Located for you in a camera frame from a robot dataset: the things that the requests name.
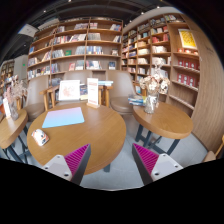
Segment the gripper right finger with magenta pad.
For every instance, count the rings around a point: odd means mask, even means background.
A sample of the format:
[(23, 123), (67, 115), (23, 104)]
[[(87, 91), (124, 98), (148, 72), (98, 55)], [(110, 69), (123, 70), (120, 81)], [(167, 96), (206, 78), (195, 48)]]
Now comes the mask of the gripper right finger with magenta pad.
[(182, 169), (182, 166), (166, 153), (157, 154), (138, 144), (132, 145), (132, 154), (144, 185)]

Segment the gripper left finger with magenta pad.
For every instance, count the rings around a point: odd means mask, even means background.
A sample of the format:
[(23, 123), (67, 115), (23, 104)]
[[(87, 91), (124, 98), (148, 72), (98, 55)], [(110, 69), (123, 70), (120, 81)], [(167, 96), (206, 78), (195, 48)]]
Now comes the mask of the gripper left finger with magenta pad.
[(91, 145), (86, 144), (66, 156), (54, 156), (42, 169), (79, 185), (82, 181), (90, 155)]

